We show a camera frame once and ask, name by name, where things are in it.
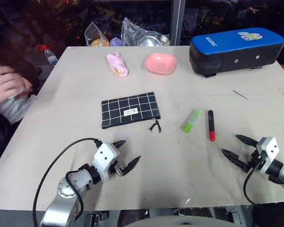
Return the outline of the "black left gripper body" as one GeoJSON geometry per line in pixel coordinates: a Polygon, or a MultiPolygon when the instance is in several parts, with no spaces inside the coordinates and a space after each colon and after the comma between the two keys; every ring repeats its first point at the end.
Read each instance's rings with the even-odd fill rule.
{"type": "Polygon", "coordinates": [[[110,162],[109,174],[110,175],[118,174],[120,177],[124,176],[123,170],[121,169],[120,164],[118,162],[120,152],[115,145],[112,145],[112,148],[113,148],[113,151],[114,151],[114,157],[113,157],[112,161],[110,162]]]}

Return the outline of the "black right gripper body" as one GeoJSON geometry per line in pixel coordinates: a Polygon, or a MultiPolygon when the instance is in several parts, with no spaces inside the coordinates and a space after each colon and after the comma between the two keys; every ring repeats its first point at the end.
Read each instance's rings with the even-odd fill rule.
{"type": "Polygon", "coordinates": [[[257,147],[255,147],[254,152],[251,154],[251,159],[247,163],[246,173],[251,169],[260,171],[266,161],[266,157],[266,151],[258,151],[257,147]]]}

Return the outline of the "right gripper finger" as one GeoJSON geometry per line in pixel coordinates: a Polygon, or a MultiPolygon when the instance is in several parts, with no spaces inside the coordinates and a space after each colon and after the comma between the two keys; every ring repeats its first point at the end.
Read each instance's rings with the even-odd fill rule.
{"type": "Polygon", "coordinates": [[[228,158],[229,161],[241,168],[244,172],[248,172],[250,170],[250,167],[246,163],[239,160],[239,155],[226,149],[222,149],[221,151],[228,158]]]}
{"type": "Polygon", "coordinates": [[[244,135],[236,135],[236,137],[243,142],[244,144],[248,145],[248,146],[252,146],[252,147],[257,147],[258,142],[252,138],[249,138],[247,136],[244,135]]]}

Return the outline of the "bystander bare hand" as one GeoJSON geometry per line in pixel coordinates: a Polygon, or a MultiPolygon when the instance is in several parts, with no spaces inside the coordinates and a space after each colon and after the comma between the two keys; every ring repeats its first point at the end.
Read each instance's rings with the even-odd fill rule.
{"type": "Polygon", "coordinates": [[[0,65],[0,103],[11,96],[27,97],[33,91],[32,84],[9,66],[0,65]]]}

